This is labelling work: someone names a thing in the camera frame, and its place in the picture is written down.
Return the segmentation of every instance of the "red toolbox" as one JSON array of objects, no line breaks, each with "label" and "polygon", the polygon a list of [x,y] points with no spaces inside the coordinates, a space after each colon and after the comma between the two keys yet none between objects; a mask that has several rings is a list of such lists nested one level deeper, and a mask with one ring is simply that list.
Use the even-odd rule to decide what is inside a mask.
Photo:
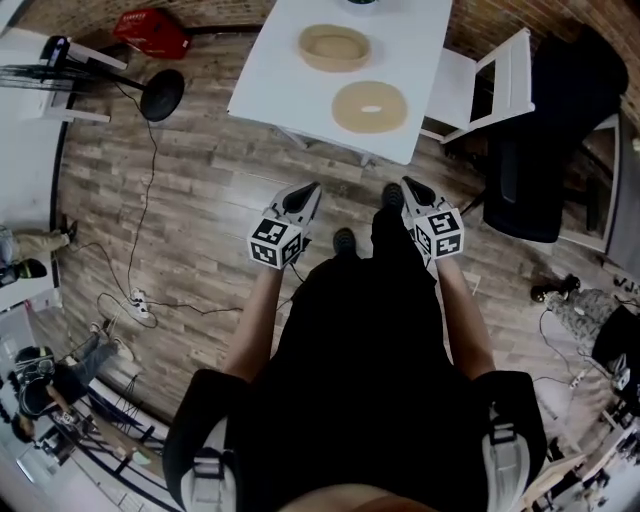
[{"label": "red toolbox", "polygon": [[158,9],[125,12],[113,35],[149,57],[181,59],[191,44],[191,36]]}]

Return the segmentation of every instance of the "black shirt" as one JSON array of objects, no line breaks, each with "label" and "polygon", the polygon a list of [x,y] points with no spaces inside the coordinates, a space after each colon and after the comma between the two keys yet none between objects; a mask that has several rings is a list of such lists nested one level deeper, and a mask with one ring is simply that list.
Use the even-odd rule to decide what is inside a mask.
[{"label": "black shirt", "polygon": [[[278,351],[251,385],[211,370],[196,374],[165,447],[169,490],[180,502],[194,450],[228,415],[243,512],[275,512],[345,483],[441,512],[486,510],[487,393],[501,388],[497,377],[479,384],[463,376],[442,338],[426,272],[406,279],[373,260],[321,265],[299,288]],[[524,391],[510,403],[530,419],[539,470],[544,432],[531,379],[522,375],[524,384],[515,379],[511,389]]]},{"label": "black shirt", "polygon": [[73,404],[87,393],[71,368],[64,364],[56,364],[51,379],[38,379],[24,388],[20,404],[22,414],[33,419],[38,418],[54,403],[47,393],[48,385],[53,386],[68,404]]}]

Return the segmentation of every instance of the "beige oval basket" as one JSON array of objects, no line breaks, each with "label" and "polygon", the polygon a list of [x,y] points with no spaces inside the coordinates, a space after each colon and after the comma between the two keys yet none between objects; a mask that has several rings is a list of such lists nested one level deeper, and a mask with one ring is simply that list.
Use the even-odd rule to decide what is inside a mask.
[{"label": "beige oval basket", "polygon": [[362,68],[371,56],[371,44],[357,30],[337,25],[312,25],[300,34],[298,48],[314,69],[345,73]]}]

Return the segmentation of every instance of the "white table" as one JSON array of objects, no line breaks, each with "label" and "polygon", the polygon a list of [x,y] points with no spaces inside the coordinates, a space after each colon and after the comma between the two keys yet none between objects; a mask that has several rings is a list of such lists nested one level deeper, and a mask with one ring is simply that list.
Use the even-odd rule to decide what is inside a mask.
[{"label": "white table", "polygon": [[[363,155],[408,164],[420,134],[451,12],[451,0],[380,0],[371,15],[358,16],[346,0],[278,0],[242,70],[228,112],[269,123],[294,135],[322,140]],[[298,54],[298,36],[310,25],[353,28],[371,41],[367,65],[352,73],[325,73]],[[336,93],[363,80],[397,87],[408,117],[397,130],[357,134],[331,114]]]}]

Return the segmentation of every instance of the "black fan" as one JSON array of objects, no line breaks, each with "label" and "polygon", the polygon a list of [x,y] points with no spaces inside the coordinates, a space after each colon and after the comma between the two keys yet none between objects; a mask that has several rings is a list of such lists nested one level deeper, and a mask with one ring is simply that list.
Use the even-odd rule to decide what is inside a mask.
[{"label": "black fan", "polygon": [[62,36],[50,37],[40,56],[46,64],[0,66],[0,87],[77,92],[78,87],[107,79],[142,91],[140,111],[149,121],[162,121],[176,109],[184,93],[184,77],[173,69],[156,74],[141,85],[102,67],[68,56],[70,43]]}]

